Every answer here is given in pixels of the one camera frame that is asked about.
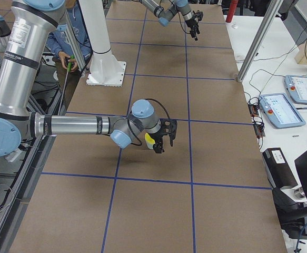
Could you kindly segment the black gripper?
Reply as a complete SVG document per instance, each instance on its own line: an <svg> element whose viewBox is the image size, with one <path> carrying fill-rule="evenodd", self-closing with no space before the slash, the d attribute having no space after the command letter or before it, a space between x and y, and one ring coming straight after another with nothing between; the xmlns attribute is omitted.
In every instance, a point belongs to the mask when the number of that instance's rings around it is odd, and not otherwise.
<svg viewBox="0 0 307 253"><path fill-rule="evenodd" d="M169 134L169 129L159 129L157 132L152 133L152 139L155 141L153 145L153 150L155 153L164 153L164 147L163 147L163 137Z"/></svg>
<svg viewBox="0 0 307 253"><path fill-rule="evenodd" d="M186 24L188 28L190 29L191 38L193 38L195 41L198 40L197 36L200 34L198 22L199 22L198 17L192 17L186 21Z"/></svg>

